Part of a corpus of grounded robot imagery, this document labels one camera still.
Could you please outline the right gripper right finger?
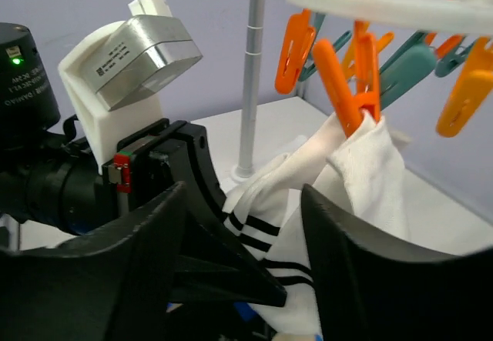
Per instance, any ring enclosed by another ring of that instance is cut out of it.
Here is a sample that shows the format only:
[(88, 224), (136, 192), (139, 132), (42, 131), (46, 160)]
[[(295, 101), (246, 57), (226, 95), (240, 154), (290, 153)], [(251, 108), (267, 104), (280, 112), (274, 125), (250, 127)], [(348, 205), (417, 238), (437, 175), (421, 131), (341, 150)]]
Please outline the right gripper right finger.
[(301, 212), (325, 340), (490, 340), (492, 251), (454, 256), (388, 234), (312, 186)]

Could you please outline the white oval clip hanger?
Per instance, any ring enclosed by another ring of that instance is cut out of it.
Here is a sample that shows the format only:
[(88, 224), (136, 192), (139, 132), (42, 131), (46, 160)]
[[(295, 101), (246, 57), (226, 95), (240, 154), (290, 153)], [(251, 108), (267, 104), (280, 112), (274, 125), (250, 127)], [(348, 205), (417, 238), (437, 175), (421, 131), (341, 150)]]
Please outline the white oval clip hanger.
[(287, 0), (315, 12), (429, 32), (492, 35), (492, 0)]

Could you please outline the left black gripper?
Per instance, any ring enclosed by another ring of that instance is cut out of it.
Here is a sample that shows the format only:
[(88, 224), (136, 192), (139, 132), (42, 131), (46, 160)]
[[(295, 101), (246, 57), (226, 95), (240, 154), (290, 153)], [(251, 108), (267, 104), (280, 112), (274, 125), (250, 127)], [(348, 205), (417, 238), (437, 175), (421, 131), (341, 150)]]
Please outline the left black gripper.
[(99, 169), (85, 139), (65, 151), (71, 167), (61, 194), (61, 224), (102, 226), (176, 182), (186, 187), (187, 220), (171, 301), (241, 301), (282, 306), (287, 294), (223, 224), (225, 195), (205, 127), (167, 119), (119, 142)]

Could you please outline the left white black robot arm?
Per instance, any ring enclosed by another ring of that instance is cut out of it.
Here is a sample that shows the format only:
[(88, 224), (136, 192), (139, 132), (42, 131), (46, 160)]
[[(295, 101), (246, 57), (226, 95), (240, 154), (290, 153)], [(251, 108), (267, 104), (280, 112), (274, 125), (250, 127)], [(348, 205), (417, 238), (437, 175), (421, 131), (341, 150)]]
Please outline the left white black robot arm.
[(123, 131), (102, 167), (74, 119), (62, 134), (30, 30), (1, 26), (1, 211), (72, 235), (54, 249), (1, 254), (1, 278), (112, 302), (281, 306), (283, 287), (225, 226), (206, 129), (158, 118)]

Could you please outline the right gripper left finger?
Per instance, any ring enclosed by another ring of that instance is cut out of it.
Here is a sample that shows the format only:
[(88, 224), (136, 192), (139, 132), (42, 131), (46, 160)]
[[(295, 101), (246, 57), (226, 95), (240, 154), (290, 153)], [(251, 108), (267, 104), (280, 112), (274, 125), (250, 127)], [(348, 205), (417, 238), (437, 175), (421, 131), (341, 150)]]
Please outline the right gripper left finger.
[(1, 251), (3, 340), (162, 340), (186, 188), (54, 249)]

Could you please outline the white striped sock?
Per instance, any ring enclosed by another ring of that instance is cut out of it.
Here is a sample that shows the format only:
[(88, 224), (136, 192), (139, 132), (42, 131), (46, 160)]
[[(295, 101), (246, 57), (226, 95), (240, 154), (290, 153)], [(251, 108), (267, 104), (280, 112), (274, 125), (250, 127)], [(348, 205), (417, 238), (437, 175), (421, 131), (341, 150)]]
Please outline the white striped sock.
[[(293, 189), (312, 185), (343, 210), (400, 239), (408, 239), (404, 211), (404, 160), (386, 122), (364, 117), (346, 137), (332, 115), (276, 170), (276, 181)], [(264, 262), (278, 279), (289, 279), (284, 307), (258, 306), (277, 332), (316, 336), (321, 332), (314, 288), (300, 271), (310, 263), (301, 219), (295, 209), (284, 223)]]
[(226, 195), (225, 227), (257, 259), (276, 242), (287, 213), (291, 189), (312, 184), (326, 158), (346, 139), (335, 114), (296, 151), (280, 154)]

